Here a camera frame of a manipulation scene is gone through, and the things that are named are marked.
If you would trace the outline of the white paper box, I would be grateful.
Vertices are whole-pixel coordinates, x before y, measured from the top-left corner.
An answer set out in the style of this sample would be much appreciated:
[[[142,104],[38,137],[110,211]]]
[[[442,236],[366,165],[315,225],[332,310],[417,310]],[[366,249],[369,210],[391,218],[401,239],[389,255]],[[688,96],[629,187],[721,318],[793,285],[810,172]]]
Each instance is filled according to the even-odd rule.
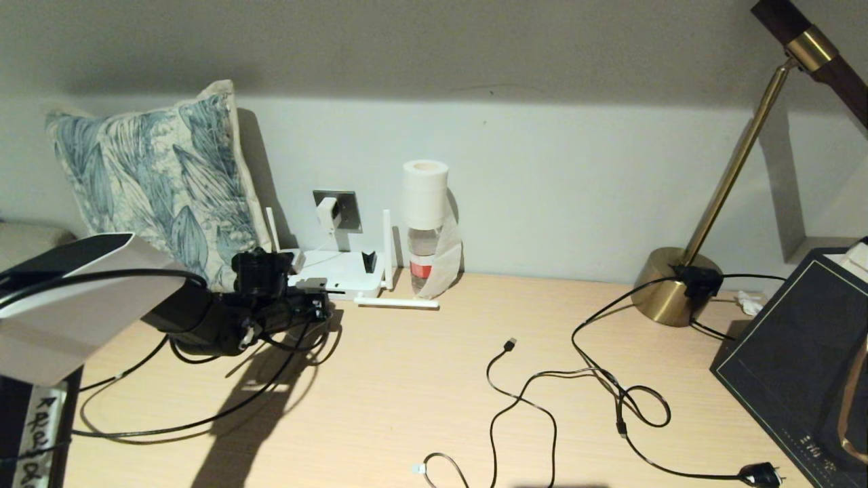
[[[859,242],[853,245],[837,260],[837,263],[850,274],[868,282],[868,243]]]

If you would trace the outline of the grey metal wall socket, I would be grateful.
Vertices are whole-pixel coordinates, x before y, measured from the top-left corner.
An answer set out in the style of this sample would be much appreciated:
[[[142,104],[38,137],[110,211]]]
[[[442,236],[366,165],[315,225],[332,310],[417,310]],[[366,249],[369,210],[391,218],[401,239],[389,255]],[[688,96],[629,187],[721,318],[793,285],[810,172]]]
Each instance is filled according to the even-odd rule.
[[[343,222],[336,230],[347,232],[356,232],[359,234],[362,231],[361,218],[359,214],[359,204],[357,203],[356,194],[353,191],[344,190],[314,190],[314,203],[317,204],[324,197],[337,197],[341,204]]]

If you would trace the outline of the white power adapter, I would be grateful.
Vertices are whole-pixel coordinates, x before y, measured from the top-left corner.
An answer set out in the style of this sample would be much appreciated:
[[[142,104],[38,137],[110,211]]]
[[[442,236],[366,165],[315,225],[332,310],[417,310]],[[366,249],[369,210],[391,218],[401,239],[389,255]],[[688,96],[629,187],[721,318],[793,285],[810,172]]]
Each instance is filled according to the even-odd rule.
[[[341,204],[337,197],[324,197],[316,208],[317,219],[323,232],[334,235],[343,222]]]

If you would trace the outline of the white router with antennas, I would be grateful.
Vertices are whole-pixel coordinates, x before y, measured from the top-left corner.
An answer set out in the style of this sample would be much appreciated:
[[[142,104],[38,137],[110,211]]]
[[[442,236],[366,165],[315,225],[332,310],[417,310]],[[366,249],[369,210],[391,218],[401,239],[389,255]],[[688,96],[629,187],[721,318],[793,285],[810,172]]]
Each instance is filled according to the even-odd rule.
[[[418,298],[399,299],[382,296],[384,291],[393,291],[397,274],[395,239],[391,211],[382,211],[382,248],[377,252],[377,269],[366,274],[361,259],[362,252],[335,250],[303,250],[304,262],[298,274],[288,277],[288,284],[295,285],[298,278],[323,276],[328,278],[330,300],[353,302],[366,308],[406,308],[437,310],[437,300]]]

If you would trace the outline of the blue leaf print pillow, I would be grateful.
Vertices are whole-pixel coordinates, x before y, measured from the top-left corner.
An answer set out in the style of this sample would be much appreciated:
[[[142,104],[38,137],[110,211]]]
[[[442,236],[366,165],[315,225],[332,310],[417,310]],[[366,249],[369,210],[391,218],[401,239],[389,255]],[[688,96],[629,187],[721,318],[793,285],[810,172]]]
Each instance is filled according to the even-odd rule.
[[[90,235],[132,232],[214,291],[235,287],[236,254],[272,249],[232,81],[140,113],[53,108],[45,130]]]

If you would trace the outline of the brass desk lamp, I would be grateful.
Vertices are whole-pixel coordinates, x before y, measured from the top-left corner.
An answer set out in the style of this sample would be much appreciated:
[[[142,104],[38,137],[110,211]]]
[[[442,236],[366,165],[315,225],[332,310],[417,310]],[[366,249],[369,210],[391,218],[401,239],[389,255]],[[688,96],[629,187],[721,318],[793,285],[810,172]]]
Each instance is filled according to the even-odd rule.
[[[772,71],[768,85],[738,140],[731,161],[688,243],[685,247],[661,247],[649,253],[630,296],[633,305],[645,317],[670,327],[690,327],[707,306],[707,303],[698,308],[692,306],[684,295],[685,285],[675,280],[672,266],[693,265],[722,271],[701,250],[742,174],[751,151],[759,141],[791,72],[806,73],[815,83],[827,86],[849,109],[858,124],[868,129],[868,83],[793,0],[757,0],[751,7],[751,13],[781,45],[785,54],[784,62]]]

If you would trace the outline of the clear bottle red label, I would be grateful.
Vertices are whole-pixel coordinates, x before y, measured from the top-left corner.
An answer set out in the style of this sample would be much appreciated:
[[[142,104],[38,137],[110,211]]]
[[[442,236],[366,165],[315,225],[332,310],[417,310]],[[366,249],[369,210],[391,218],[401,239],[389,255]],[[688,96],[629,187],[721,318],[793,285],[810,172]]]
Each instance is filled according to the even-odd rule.
[[[431,230],[408,229],[410,284],[416,297],[431,299],[433,296],[430,290],[426,290],[426,287],[436,260],[441,232],[442,226]]]

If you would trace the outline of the black ethernet cable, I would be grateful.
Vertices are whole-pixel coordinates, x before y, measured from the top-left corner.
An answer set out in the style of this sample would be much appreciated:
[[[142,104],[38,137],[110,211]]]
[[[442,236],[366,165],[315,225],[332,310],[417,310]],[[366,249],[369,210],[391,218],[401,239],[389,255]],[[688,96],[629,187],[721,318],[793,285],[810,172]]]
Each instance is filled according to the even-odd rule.
[[[301,331],[298,333],[294,333],[293,331],[285,331],[284,338],[282,340],[277,340],[274,338],[274,335],[271,333],[264,333],[263,336],[258,339],[264,345],[269,346],[271,351],[282,351],[286,353],[285,359],[280,365],[280,367],[274,371],[272,377],[267,380],[262,386],[255,389],[251,395],[247,396],[247,398],[242,399],[242,401],[231,405],[230,407],[224,408],[218,413],[211,415],[210,417],[205,417],[205,419],[196,420],[195,422],[189,422],[186,424],[178,424],[177,426],[158,428],[152,430],[128,430],[127,432],[103,432],[102,430],[97,430],[94,427],[90,427],[87,430],[73,429],[73,436],[80,436],[81,438],[88,439],[105,439],[106,441],[112,442],[128,442],[131,439],[140,438],[140,436],[159,436],[159,435],[168,435],[168,434],[176,434],[181,432],[186,432],[187,430],[192,430],[198,427],[207,426],[207,424],[213,424],[218,420],[226,419],[227,417],[238,413],[248,407],[248,405],[254,404],[258,399],[266,395],[267,393],[274,392],[276,387],[278,386],[279,380],[285,373],[288,373],[290,365],[295,359],[307,359],[310,353],[319,349],[320,346],[325,345],[328,342],[330,335],[330,327],[331,321],[328,319],[323,323],[316,323],[314,325],[304,325]]]

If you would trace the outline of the white toilet paper roll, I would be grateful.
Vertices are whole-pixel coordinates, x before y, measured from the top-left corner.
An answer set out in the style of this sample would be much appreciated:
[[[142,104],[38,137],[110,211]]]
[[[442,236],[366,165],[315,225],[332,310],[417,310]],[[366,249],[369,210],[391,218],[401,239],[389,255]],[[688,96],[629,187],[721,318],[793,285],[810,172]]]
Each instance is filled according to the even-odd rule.
[[[436,260],[426,290],[436,300],[458,280],[464,258],[464,241],[458,226],[458,218],[450,202],[448,188],[449,167],[434,160],[407,161],[402,166],[403,218],[408,229],[442,232],[437,245]]]

